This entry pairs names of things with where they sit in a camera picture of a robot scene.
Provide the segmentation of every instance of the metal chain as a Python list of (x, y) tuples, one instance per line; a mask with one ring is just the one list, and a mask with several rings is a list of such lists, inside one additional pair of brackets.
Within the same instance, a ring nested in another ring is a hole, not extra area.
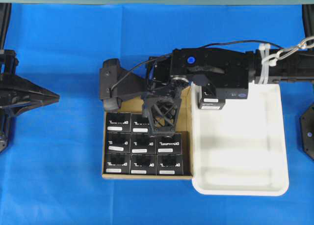
[(308, 45), (307, 42), (314, 40), (314, 36), (306, 37), (298, 45), (289, 48), (280, 49), (277, 53), (266, 56), (262, 59), (262, 64), (266, 61), (270, 63), (270, 66), (275, 66), (277, 60), (282, 60), (297, 52), (298, 50), (310, 49), (314, 47), (314, 43)]

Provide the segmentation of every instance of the black cable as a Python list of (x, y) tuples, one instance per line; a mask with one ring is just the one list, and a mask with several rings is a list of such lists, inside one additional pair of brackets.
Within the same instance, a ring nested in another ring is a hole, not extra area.
[(0, 22), (0, 49), (4, 49), (5, 37), (8, 32), (8, 27), (11, 17), (11, 3), (0, 3), (1, 22)]
[(143, 64), (148, 64), (148, 63), (153, 62), (153, 61), (155, 61), (155, 60), (158, 60), (158, 59), (160, 59), (160, 58), (170, 56), (171, 54), (172, 54), (172, 53), (168, 53), (168, 54), (159, 56), (159, 57), (157, 57), (157, 58), (150, 59), (150, 60), (147, 60), (147, 61), (143, 61), (143, 62), (137, 64), (137, 65), (134, 66), (132, 69), (130, 69), (130, 70), (125, 74), (125, 76), (123, 76), (118, 82), (116, 82), (114, 85), (112, 85), (112, 87), (111, 87), (110, 90), (112, 91), (120, 82), (122, 82), (130, 73), (132, 73), (132, 71), (133, 71), (134, 69), (136, 69), (136, 68), (142, 66)]
[[(267, 42), (267, 41), (262, 41), (262, 40), (242, 40), (242, 41), (233, 41), (233, 42), (222, 42), (222, 43), (209, 43), (207, 45), (204, 45), (204, 46), (201, 46), (199, 48), (206, 48), (206, 47), (210, 47), (210, 46), (227, 46), (227, 45), (232, 45), (232, 44), (239, 44), (239, 43), (269, 43), (270, 45), (274, 46), (274, 47), (277, 47), (279, 49), (283, 49), (283, 47), (275, 44), (275, 43), (272, 43), (272, 42)], [(123, 76), (118, 82), (116, 82), (114, 85), (112, 85), (111, 87), (111, 91), (114, 90), (114, 88), (120, 83), (122, 82), (130, 73), (133, 72), (133, 70), (135, 70), (136, 68), (140, 67), (141, 65), (143, 64), (148, 64), (150, 62), (153, 62), (153, 61), (156, 61), (160, 58), (163, 58), (163, 57), (167, 57), (167, 56), (171, 56), (172, 53), (168, 53), (168, 54), (165, 54), (165, 55), (162, 55), (162, 56), (159, 56), (157, 58), (154, 58), (154, 59), (150, 59), (150, 60), (147, 60), (147, 61), (144, 61), (144, 62), (141, 62), (139, 64), (137, 64), (136, 66), (134, 66), (131, 70), (129, 70), (125, 76)]]
[(269, 43), (270, 45), (277, 47), (279, 49), (283, 49), (283, 47), (267, 41), (262, 40), (242, 40), (242, 41), (234, 41), (234, 42), (219, 42), (219, 43), (209, 43), (207, 45), (201, 46), (200, 48), (206, 48), (210, 46), (226, 46), (226, 45), (232, 45), (232, 44), (238, 44), (238, 43)]

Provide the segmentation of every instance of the black box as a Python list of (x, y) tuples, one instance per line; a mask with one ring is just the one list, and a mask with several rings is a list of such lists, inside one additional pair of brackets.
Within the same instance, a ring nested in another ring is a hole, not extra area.
[(182, 155), (157, 155), (157, 175), (183, 175)]
[(132, 154), (156, 154), (156, 138), (149, 134), (131, 134)]
[(156, 175), (156, 155), (131, 155), (131, 174)]
[(226, 103), (224, 99), (217, 99), (207, 87), (201, 87), (199, 93), (199, 109), (201, 110), (221, 110)]
[(129, 174), (130, 154), (105, 154), (105, 173)]
[(130, 113), (107, 113), (106, 131), (107, 132), (130, 132), (131, 114)]
[(148, 133), (150, 131), (148, 118), (144, 118), (141, 113), (133, 113), (131, 131), (132, 133)]
[(182, 154), (181, 133), (172, 137), (157, 137), (157, 154)]
[(106, 135), (106, 153), (129, 153), (131, 133), (111, 133)]

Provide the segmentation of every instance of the white sticker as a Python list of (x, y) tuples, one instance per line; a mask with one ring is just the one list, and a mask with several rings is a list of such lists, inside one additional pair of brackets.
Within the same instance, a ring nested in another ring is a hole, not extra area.
[(220, 106), (202, 106), (202, 110), (218, 110)]
[(160, 148), (158, 149), (158, 153), (171, 153), (173, 152), (173, 148)]
[(174, 170), (159, 170), (159, 174), (175, 174)]
[(107, 130), (110, 130), (110, 131), (122, 131), (122, 127), (107, 127)]
[(121, 173), (121, 169), (106, 169), (106, 172), (116, 172), (116, 173)]
[(218, 102), (218, 99), (209, 99), (209, 98), (204, 98), (204, 102)]
[(131, 173), (134, 173), (134, 174), (146, 174), (146, 170), (131, 170)]
[(132, 153), (147, 153), (147, 149), (132, 149)]
[(123, 147), (119, 147), (119, 146), (109, 146), (108, 147), (109, 150), (116, 150), (116, 151), (123, 151), (124, 148)]
[(148, 128), (133, 128), (133, 132), (135, 132), (135, 133), (146, 133), (146, 132), (148, 132)]

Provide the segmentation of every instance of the white cable tie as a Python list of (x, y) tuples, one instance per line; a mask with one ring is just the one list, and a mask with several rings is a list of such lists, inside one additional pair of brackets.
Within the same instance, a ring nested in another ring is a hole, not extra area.
[[(270, 49), (270, 44), (267, 43), (265, 44), (265, 57), (269, 56), (269, 49)], [(264, 64), (264, 84), (268, 83), (268, 75), (269, 75), (269, 61), (265, 62)]]
[[(264, 59), (265, 58), (265, 44), (264, 43), (261, 43), (259, 45), (259, 51), (261, 53), (261, 58)], [(262, 64), (261, 75), (260, 75), (260, 80), (258, 84), (262, 84), (264, 82), (264, 73), (265, 73), (265, 66)]]
[(262, 59), (262, 64), (264, 64), (266, 61), (269, 61), (270, 66), (276, 66), (277, 60), (278, 60), (278, 55), (276, 53), (271, 54), (271, 55), (265, 56), (265, 58)]

